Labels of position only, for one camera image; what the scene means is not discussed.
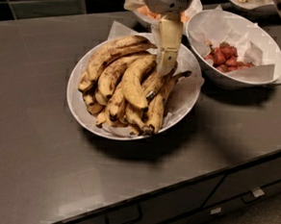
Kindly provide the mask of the white apricot bowl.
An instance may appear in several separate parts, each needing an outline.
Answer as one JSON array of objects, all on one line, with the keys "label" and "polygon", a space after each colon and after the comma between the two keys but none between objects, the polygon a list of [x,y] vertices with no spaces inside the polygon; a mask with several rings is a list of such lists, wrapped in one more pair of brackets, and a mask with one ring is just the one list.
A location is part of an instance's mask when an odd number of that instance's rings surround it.
[{"label": "white apricot bowl", "polygon": [[[200,0],[192,0],[192,3],[189,8],[187,8],[184,13],[191,19],[196,13],[201,12],[203,10],[202,4]],[[153,19],[144,14],[139,13],[137,10],[132,11],[132,13],[139,19],[139,23],[143,25],[149,31],[152,31],[151,26],[154,25],[158,19]],[[189,21],[183,22],[183,34],[185,33],[186,26]]]}]

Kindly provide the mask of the far right white bowl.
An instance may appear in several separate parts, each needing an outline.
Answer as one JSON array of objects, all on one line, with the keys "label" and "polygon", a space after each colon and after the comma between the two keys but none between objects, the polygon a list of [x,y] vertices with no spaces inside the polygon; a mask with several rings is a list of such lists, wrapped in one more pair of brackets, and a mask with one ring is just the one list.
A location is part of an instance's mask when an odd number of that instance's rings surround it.
[{"label": "far right white bowl", "polygon": [[228,0],[229,3],[241,12],[267,13],[274,14],[272,0]]}]

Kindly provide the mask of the white paper under bananas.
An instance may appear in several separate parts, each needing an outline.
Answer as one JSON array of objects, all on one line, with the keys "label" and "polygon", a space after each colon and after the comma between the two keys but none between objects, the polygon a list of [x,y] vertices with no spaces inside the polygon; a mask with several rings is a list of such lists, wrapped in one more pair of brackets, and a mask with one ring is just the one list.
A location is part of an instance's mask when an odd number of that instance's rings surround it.
[{"label": "white paper under bananas", "polygon": [[[138,33],[116,21],[114,21],[112,24],[110,34],[108,35],[108,40],[111,38],[118,38],[128,35],[142,35],[153,41],[153,35],[151,33]],[[177,122],[186,117],[186,115],[190,112],[190,110],[197,102],[199,93],[201,92],[201,87],[204,83],[204,79],[201,75],[199,67],[200,65],[197,59],[195,58],[192,51],[183,43],[180,47],[178,62],[179,64],[177,66],[177,71],[173,76],[177,75],[181,71],[185,72],[188,70],[191,71],[192,74],[190,77],[180,78],[179,81],[174,85],[173,90],[166,100],[164,119],[162,122],[163,125],[159,133],[162,133],[165,130],[171,128]],[[129,133],[132,131],[130,127],[116,128],[113,126],[109,126],[107,123],[103,124],[102,129],[99,129],[96,126],[95,129],[99,130],[102,137],[108,137],[112,140],[131,140],[147,137],[147,135],[130,135]]]}]

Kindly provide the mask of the banana with sticker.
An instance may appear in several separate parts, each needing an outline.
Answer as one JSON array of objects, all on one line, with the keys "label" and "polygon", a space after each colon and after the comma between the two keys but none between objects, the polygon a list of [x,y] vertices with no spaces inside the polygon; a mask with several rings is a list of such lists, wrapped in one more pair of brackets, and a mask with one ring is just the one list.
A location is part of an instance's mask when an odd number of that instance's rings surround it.
[{"label": "banana with sticker", "polygon": [[142,83],[144,95],[146,100],[150,102],[153,97],[159,92],[162,86],[167,82],[176,71],[177,66],[174,66],[170,72],[161,76],[156,70],[154,70]]}]

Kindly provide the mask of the orange apricots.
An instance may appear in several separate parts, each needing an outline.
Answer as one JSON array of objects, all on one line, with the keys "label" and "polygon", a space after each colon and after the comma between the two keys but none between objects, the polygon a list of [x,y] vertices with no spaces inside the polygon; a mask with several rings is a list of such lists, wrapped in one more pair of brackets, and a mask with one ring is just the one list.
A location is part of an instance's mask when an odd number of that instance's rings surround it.
[{"label": "orange apricots", "polygon": [[[151,12],[146,6],[141,6],[140,8],[137,9],[137,11],[143,14],[144,16],[157,20],[161,19],[161,16],[159,14],[155,12]],[[190,20],[190,18],[184,12],[181,12],[181,20],[182,22],[187,22]]]}]

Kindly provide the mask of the spotted banana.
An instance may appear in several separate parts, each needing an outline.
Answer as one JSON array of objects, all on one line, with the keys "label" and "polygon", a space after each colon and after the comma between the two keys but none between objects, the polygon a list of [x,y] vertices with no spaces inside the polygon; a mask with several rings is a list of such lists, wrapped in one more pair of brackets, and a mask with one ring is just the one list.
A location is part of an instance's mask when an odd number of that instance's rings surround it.
[{"label": "spotted banana", "polygon": [[97,80],[98,90],[104,98],[109,99],[123,76],[125,70],[132,62],[148,55],[148,52],[138,52],[136,54],[120,57],[109,64]]},{"label": "spotted banana", "polygon": [[144,36],[125,36],[107,41],[93,53],[88,61],[89,81],[93,84],[106,66],[114,60],[150,48],[156,48],[156,45]]}]

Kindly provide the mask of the red strawberries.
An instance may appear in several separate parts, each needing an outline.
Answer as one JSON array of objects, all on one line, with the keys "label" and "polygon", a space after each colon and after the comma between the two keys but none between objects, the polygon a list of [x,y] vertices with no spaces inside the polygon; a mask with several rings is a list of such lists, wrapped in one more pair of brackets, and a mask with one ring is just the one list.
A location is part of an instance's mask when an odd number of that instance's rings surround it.
[{"label": "red strawberries", "polygon": [[204,57],[204,60],[224,74],[255,66],[253,62],[239,62],[238,48],[226,41],[221,42],[218,47],[210,43],[210,49],[211,52]]}]

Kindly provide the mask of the lower left bananas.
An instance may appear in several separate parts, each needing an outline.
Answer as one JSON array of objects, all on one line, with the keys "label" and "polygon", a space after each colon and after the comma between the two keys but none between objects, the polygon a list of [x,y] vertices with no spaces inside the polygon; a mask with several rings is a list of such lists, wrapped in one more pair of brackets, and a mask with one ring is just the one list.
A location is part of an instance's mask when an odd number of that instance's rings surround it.
[{"label": "lower left bananas", "polygon": [[125,102],[122,94],[121,85],[118,85],[115,94],[105,103],[98,102],[95,97],[98,87],[89,81],[89,74],[85,70],[79,80],[79,91],[87,107],[87,111],[95,116],[95,125],[102,129],[105,125],[108,127],[129,129],[130,135],[140,135],[141,129],[136,124],[131,124],[127,120],[128,104]]}]

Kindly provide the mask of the white banana bowl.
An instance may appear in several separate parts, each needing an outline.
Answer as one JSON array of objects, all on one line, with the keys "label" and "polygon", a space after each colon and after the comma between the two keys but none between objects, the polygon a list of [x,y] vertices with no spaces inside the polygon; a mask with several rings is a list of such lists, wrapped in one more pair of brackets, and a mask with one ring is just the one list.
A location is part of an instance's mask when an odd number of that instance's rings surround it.
[{"label": "white banana bowl", "polygon": [[98,135],[99,137],[102,137],[102,135],[98,129],[95,129],[95,116],[87,111],[87,107],[82,97],[82,93],[78,90],[78,84],[79,79],[88,64],[90,57],[96,50],[98,50],[109,40],[107,39],[106,41],[103,41],[94,48],[90,49],[88,53],[86,53],[84,57],[77,62],[71,75],[69,76],[66,89],[67,105],[69,106],[69,109],[71,110],[71,113],[75,117],[76,121],[80,123],[83,128],[87,129],[95,135]]}]

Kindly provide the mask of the right long banana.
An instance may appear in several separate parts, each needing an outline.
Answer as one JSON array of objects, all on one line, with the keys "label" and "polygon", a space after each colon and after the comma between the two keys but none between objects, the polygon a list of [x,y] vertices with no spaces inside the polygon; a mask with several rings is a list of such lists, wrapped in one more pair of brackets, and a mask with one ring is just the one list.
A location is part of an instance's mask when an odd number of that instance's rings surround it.
[{"label": "right long banana", "polygon": [[190,71],[186,71],[172,76],[167,82],[164,83],[161,90],[159,90],[156,96],[151,100],[147,112],[147,119],[145,121],[145,126],[147,129],[144,130],[144,132],[146,134],[154,136],[160,132],[163,125],[165,105],[168,96],[181,78],[190,77],[191,74],[192,73]]}]

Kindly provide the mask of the central yellow banana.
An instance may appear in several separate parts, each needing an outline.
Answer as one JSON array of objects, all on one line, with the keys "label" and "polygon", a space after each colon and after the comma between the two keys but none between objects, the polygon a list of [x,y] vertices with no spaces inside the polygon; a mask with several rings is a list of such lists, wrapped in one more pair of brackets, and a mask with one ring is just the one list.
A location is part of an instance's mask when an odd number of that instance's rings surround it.
[{"label": "central yellow banana", "polygon": [[148,106],[144,90],[141,86],[141,80],[155,68],[155,65],[156,58],[154,55],[140,57],[130,64],[121,79],[122,93],[126,101],[132,107],[141,111],[146,111]]}]

